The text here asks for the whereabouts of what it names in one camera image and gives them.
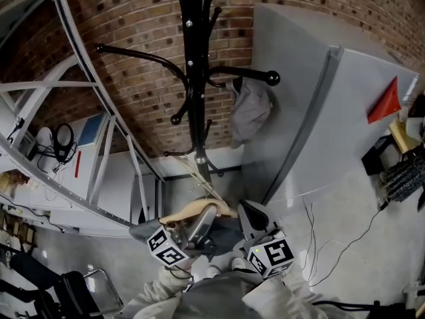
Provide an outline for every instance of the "refrigerator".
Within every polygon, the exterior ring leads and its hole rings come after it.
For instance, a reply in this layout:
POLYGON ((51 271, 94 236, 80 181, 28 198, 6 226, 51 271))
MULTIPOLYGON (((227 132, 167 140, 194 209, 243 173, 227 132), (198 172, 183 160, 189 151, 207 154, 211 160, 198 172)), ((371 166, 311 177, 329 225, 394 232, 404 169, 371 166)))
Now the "refrigerator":
POLYGON ((272 113, 244 146, 248 199, 267 204, 309 194, 344 176, 396 116, 367 116, 395 77, 403 105, 418 73, 361 29, 331 15, 282 5, 254 10, 252 68, 275 70, 272 113))

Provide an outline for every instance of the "black headphones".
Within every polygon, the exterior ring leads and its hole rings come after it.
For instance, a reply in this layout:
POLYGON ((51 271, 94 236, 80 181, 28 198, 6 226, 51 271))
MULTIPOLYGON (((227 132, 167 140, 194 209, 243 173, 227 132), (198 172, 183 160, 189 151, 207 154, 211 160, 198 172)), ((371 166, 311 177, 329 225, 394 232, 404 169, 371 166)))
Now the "black headphones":
POLYGON ((68 157, 68 154, 71 151, 73 145, 74 145, 74 132, 72 131, 72 128, 67 123, 60 124, 53 132, 53 151, 58 162, 63 163, 66 161, 66 158, 68 157), (63 126, 66 126, 71 133, 71 138, 68 144, 66 144, 65 146, 59 143, 58 141, 59 129, 63 126))

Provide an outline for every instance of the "red object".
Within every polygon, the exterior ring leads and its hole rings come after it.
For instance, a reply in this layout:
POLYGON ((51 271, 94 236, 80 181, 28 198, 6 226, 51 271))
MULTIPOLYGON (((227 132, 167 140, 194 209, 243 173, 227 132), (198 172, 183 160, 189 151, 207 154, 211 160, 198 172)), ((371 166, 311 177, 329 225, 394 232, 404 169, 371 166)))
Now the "red object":
POLYGON ((398 102, 397 82, 398 79, 396 77, 391 82, 378 104, 375 105, 372 112, 367 116, 367 122, 369 124, 377 120, 382 120, 384 117, 401 110, 400 103, 398 102))
POLYGON ((78 157, 77 157, 77 164, 75 166, 75 178, 78 178, 78 170, 80 169, 80 158, 81 158, 81 152, 78 152, 78 157))

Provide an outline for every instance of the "sleeve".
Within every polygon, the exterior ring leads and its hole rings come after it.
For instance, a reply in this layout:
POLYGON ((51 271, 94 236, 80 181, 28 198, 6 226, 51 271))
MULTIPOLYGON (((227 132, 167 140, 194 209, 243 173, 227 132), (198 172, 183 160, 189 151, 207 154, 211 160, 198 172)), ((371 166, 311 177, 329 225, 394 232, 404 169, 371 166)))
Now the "sleeve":
POLYGON ((170 270, 164 266, 159 270, 157 280, 148 282, 143 291, 130 300, 128 305, 116 316, 118 319, 133 318, 140 310, 149 305, 163 302, 184 291, 190 283, 188 274, 182 270, 170 270))
POLYGON ((275 276, 264 281, 242 300, 263 319, 282 318, 282 314, 288 319, 353 319, 350 313, 332 305, 312 305, 311 303, 324 299, 322 295, 309 290, 308 283, 297 268, 298 266, 290 268, 283 277, 275 276))

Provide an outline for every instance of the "red triangle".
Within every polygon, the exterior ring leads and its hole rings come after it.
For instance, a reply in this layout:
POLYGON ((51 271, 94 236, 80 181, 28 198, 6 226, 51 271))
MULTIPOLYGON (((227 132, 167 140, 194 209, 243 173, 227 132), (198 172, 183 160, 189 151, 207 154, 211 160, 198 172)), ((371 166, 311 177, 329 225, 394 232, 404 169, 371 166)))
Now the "red triangle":
POLYGON ((382 120, 390 114, 401 110, 400 103, 398 102, 398 78, 394 78, 390 86, 385 91, 377 105, 373 108, 372 112, 367 116, 367 122, 369 124, 382 120))

